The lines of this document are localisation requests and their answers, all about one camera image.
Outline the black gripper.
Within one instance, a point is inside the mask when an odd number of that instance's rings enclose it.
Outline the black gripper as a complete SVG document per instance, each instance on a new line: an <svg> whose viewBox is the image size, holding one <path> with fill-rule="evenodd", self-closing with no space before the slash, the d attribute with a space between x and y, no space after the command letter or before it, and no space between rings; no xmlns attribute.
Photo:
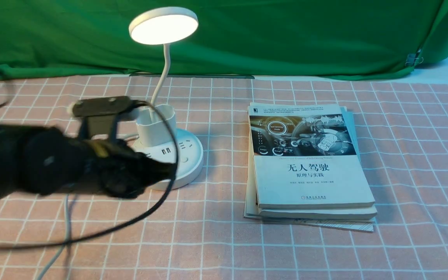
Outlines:
<svg viewBox="0 0 448 280"><path fill-rule="evenodd" d="M94 159L91 169L101 193L120 199L135 199L146 189L164 180L174 180L178 160L157 161L136 152L125 141L86 140Z"/></svg>

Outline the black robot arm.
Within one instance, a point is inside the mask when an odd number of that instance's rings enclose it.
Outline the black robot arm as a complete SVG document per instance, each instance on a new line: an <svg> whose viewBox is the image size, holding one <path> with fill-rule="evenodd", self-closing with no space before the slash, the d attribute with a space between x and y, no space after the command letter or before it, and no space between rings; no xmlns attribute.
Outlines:
<svg viewBox="0 0 448 280"><path fill-rule="evenodd" d="M55 126L0 124L0 199L12 193L135 199L170 179L174 169L122 139L87 140Z"/></svg>

